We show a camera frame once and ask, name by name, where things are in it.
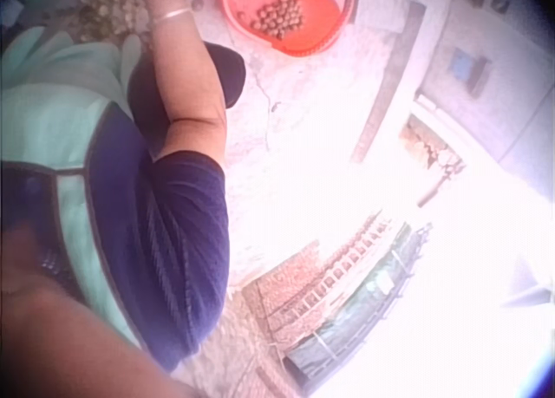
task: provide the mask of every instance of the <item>silver bangle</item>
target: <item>silver bangle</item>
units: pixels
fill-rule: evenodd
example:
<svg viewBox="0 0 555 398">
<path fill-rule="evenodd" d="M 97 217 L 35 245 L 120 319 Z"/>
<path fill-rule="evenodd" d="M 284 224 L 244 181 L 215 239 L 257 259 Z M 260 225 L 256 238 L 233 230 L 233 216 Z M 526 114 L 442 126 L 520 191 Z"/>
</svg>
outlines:
<svg viewBox="0 0 555 398">
<path fill-rule="evenodd" d="M 181 14 L 185 14 L 186 12 L 191 12 L 191 8 L 190 7 L 186 7 L 186 8 L 181 8 L 180 10 L 173 10 L 172 12 L 168 12 L 165 15 L 162 15 L 158 18 L 153 18 L 152 22 L 150 22 L 151 27 L 154 27 L 155 25 L 161 23 L 162 21 L 165 21 L 169 18 L 173 18 L 175 16 L 179 16 Z"/>
</svg>

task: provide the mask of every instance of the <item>red plastic basket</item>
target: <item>red plastic basket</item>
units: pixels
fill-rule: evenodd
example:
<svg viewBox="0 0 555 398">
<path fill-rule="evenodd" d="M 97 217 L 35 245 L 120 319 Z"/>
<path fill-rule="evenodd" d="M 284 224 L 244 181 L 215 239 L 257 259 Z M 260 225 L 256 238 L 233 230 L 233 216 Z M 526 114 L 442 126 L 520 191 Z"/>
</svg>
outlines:
<svg viewBox="0 0 555 398">
<path fill-rule="evenodd" d="M 274 1 L 221 0 L 221 3 L 225 17 L 235 29 L 295 57 L 318 53 L 333 44 L 349 20 L 354 4 L 354 0 L 345 0 L 341 10 L 336 0 L 299 0 L 303 5 L 303 27 L 288 33 L 283 40 L 278 40 L 251 28 L 258 10 Z"/>
</svg>

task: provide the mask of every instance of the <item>dirt floor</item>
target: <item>dirt floor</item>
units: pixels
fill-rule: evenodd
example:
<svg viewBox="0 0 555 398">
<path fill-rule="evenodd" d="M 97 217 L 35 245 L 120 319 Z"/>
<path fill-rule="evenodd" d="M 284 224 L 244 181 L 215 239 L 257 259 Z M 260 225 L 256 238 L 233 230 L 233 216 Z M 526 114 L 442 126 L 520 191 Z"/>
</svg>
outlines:
<svg viewBox="0 0 555 398">
<path fill-rule="evenodd" d="M 210 398 L 282 396 L 264 385 L 259 385 L 258 392 L 253 390 L 260 383 L 257 372 L 264 371 L 275 384 L 284 380 L 285 385 L 277 386 L 281 394 L 289 391 L 287 398 L 297 396 L 294 381 L 275 356 L 239 292 L 227 299 L 218 326 L 202 343 L 200 352 L 183 362 L 173 377 Z"/>
</svg>

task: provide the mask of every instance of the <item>mint green apron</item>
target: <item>mint green apron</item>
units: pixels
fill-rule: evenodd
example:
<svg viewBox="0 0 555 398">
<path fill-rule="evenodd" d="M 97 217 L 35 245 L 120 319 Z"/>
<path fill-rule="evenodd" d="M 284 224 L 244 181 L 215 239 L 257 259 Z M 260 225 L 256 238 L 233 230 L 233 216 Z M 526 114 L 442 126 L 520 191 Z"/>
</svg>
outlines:
<svg viewBox="0 0 555 398">
<path fill-rule="evenodd" d="M 2 57 L 2 161 L 59 173 L 59 219 L 77 283 L 89 307 L 140 347 L 102 269 L 79 172 L 108 104 L 117 103 L 132 119 L 127 85 L 140 40 L 130 36 L 119 50 L 108 43 L 74 44 L 59 32 L 39 45 L 43 31 L 25 31 Z"/>
</svg>

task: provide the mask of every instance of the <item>nut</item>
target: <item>nut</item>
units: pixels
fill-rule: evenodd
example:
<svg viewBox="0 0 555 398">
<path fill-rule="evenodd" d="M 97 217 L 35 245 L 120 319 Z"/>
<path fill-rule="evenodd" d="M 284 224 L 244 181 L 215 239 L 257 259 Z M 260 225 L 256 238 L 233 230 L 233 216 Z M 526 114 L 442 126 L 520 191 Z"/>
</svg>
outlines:
<svg viewBox="0 0 555 398">
<path fill-rule="evenodd" d="M 199 12 L 205 7 L 205 1 L 203 0 L 193 0 L 191 2 L 191 9 L 195 12 Z"/>
</svg>

